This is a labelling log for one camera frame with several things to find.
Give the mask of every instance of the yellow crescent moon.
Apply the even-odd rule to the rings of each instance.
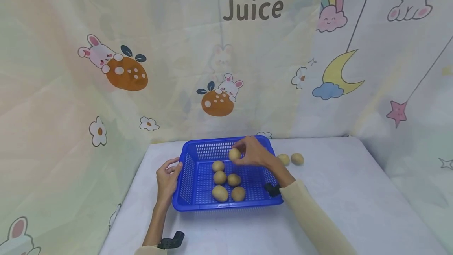
[[[342,55],[337,56],[330,64],[327,66],[326,70],[324,71],[324,75],[322,76],[322,81],[324,83],[331,82],[335,85],[340,86],[343,89],[343,94],[349,94],[358,87],[360,87],[364,81],[357,82],[357,83],[348,83],[343,80],[341,75],[343,71],[343,67],[346,62],[354,55],[356,50],[351,50],[350,52],[343,53]]]

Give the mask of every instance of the hanging string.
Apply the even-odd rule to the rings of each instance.
[[[223,26],[222,26],[222,14],[221,14],[221,11],[220,11],[220,0],[217,0],[217,8],[218,8],[218,11],[219,11],[219,25],[220,25],[220,45],[223,49]]]
[[[365,2],[363,3],[362,10],[360,11],[359,17],[357,19],[357,23],[355,23],[354,31],[352,32],[351,39],[349,40],[349,44],[348,44],[348,48],[346,49],[346,52],[349,51],[349,47],[351,46],[352,38],[354,38],[355,30],[357,29],[357,26],[359,24],[360,18],[362,17],[362,13],[363,13],[363,10],[365,9],[365,5],[366,5],[367,1],[368,0],[365,0]]]
[[[414,94],[415,90],[417,90],[418,86],[420,86],[420,84],[422,83],[422,81],[426,78],[427,74],[429,73],[429,71],[431,71],[431,69],[433,68],[433,66],[436,64],[436,62],[438,61],[438,59],[442,56],[442,54],[444,53],[445,49],[447,49],[447,46],[450,44],[450,42],[452,41],[453,39],[453,36],[450,38],[450,40],[447,42],[447,44],[445,45],[444,49],[442,49],[442,51],[439,53],[439,55],[437,56],[436,60],[433,62],[433,64],[431,65],[431,67],[426,71],[425,75],[423,76],[423,78],[420,80],[420,82],[418,82],[417,86],[415,87],[415,89],[412,91],[411,95],[407,98],[407,101],[409,101],[409,99],[412,97],[412,95]]]

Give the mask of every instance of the beige sleeve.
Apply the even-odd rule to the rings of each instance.
[[[316,204],[301,180],[280,188],[280,192],[320,255],[357,254],[335,223]]]
[[[167,250],[156,246],[142,246],[135,252],[135,255],[167,255]]]

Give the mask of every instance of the blue cloud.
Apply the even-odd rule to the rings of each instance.
[[[313,90],[313,96],[317,98],[321,98],[323,100],[328,100],[330,98],[339,98],[343,94],[343,89],[340,88],[339,85],[335,85],[334,83],[327,82],[323,83],[321,87],[315,88]]]

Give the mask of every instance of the blue plastic basket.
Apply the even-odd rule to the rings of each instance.
[[[179,159],[184,166],[173,195],[173,207],[177,211],[262,207],[283,203],[281,195],[272,198],[264,188],[266,183],[271,183],[273,186],[277,184],[277,180],[268,169],[260,166],[236,166],[229,160],[228,153],[232,145],[242,138],[193,140],[184,144]],[[275,155],[268,138],[265,136],[256,136],[256,138],[263,147]],[[224,162],[224,172],[227,175],[234,173],[241,177],[240,186],[245,189],[244,201],[233,201],[231,198],[233,187],[228,183],[223,185],[228,191],[228,200],[221,203],[214,199],[211,194],[215,187],[212,163],[216,160]]]

